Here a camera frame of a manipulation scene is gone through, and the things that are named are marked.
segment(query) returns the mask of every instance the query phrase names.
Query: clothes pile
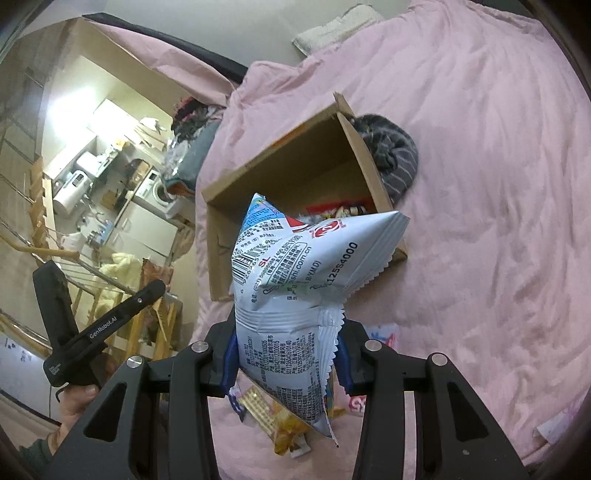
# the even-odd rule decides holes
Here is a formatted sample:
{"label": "clothes pile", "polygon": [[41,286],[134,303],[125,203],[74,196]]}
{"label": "clothes pile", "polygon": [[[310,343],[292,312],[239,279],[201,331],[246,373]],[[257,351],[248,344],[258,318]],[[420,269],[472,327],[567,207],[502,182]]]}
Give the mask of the clothes pile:
{"label": "clothes pile", "polygon": [[174,141],[164,156],[162,180],[170,195],[195,196],[195,182],[209,152],[224,107],[205,105],[193,97],[177,106],[171,129]]}
{"label": "clothes pile", "polygon": [[[133,290],[139,290],[139,277],[142,270],[142,262],[139,258],[130,254],[114,253],[111,255],[111,259],[112,263],[103,265],[99,269],[100,272],[110,278],[117,279],[119,283]],[[104,288],[100,292],[95,308],[95,316],[92,319],[93,322],[116,306],[118,294],[119,292],[117,290],[110,290],[108,288]]]}
{"label": "clothes pile", "polygon": [[350,121],[372,154],[392,205],[396,205],[417,175],[417,146],[408,133],[383,116],[362,115]]}

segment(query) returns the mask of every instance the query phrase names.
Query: snack package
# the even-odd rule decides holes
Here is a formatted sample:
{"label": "snack package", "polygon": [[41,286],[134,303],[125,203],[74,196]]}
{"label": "snack package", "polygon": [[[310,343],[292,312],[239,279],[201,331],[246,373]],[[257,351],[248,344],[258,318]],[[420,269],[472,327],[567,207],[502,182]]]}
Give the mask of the snack package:
{"label": "snack package", "polygon": [[386,267],[408,221],[387,212],[306,225],[259,194],[246,213],[232,253],[241,368],[326,436],[343,303]]}
{"label": "snack package", "polygon": [[310,430],[310,426],[276,401],[271,407],[273,412],[273,445],[277,455],[285,455],[294,447],[295,439]]}
{"label": "snack package", "polygon": [[293,445],[290,447],[290,456],[291,458],[299,458],[311,451],[312,449],[306,442],[306,437],[304,437],[304,434],[302,433],[294,439]]}

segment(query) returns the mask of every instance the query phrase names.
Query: human hand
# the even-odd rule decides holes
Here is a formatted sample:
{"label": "human hand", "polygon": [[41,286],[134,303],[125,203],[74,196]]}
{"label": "human hand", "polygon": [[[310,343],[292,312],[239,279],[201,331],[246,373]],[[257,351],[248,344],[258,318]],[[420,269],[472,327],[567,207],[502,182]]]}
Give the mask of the human hand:
{"label": "human hand", "polygon": [[[110,378],[117,365],[112,358],[106,362],[107,378]],[[64,441],[74,424],[90,405],[99,393],[99,387],[96,385],[68,385],[61,394],[60,398],[60,418],[61,426],[58,431],[53,432],[47,438],[49,451],[55,455],[57,448]]]}

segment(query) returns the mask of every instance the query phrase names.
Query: metal screw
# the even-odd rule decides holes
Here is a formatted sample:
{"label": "metal screw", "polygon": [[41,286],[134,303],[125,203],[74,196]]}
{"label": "metal screw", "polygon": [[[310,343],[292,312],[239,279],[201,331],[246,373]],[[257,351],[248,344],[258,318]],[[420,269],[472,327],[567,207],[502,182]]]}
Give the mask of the metal screw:
{"label": "metal screw", "polygon": [[370,352],[377,352],[382,348],[382,342],[379,340],[368,340],[365,342],[365,348]]}
{"label": "metal screw", "polygon": [[144,362],[144,359],[139,355],[130,356],[125,364],[130,368],[137,368]]}
{"label": "metal screw", "polygon": [[442,353],[434,353],[431,356],[431,362],[435,365],[442,367],[443,365],[447,365],[447,357]]}
{"label": "metal screw", "polygon": [[207,352],[208,348],[209,344],[207,342],[204,342],[203,340],[199,340],[198,342],[195,342],[191,345],[191,350],[195,353]]}

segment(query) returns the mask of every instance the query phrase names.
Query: red logo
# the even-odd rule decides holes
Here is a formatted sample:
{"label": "red logo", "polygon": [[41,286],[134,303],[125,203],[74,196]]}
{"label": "red logo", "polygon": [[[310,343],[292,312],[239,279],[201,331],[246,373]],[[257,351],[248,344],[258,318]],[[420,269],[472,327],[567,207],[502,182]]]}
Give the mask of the red logo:
{"label": "red logo", "polygon": [[285,216],[285,219],[287,220],[287,223],[291,227],[291,231],[293,233],[303,232],[304,230],[308,230],[308,228],[310,227],[310,225],[308,225],[304,222],[300,222],[299,220],[296,220],[295,218],[288,217],[287,215]]}
{"label": "red logo", "polygon": [[365,413],[365,395],[349,397],[349,410],[363,415]]}
{"label": "red logo", "polygon": [[312,237],[319,238],[325,236],[328,232],[333,232],[341,227],[344,227],[343,222],[340,220],[333,220],[325,225],[314,228],[310,233],[312,234]]}

